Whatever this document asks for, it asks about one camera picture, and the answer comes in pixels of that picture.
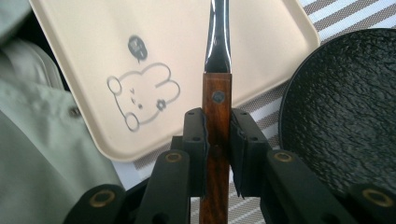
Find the gray striped fabric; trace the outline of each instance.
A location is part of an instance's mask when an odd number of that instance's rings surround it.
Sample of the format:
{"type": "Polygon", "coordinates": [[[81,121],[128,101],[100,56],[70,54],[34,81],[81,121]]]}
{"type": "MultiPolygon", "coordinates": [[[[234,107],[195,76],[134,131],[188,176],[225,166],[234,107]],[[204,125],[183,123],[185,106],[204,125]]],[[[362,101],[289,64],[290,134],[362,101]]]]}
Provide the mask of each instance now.
{"type": "MultiPolygon", "coordinates": [[[[322,43],[339,35],[369,28],[396,28],[396,0],[300,0],[322,43]]],[[[287,83],[257,97],[240,108],[249,112],[273,148],[277,138],[278,111],[287,83]]],[[[167,144],[134,163],[142,179],[149,177],[157,156],[167,144]]],[[[260,199],[236,196],[230,183],[229,223],[265,223],[260,199]]],[[[199,199],[191,199],[191,223],[198,223],[199,199]]]]}

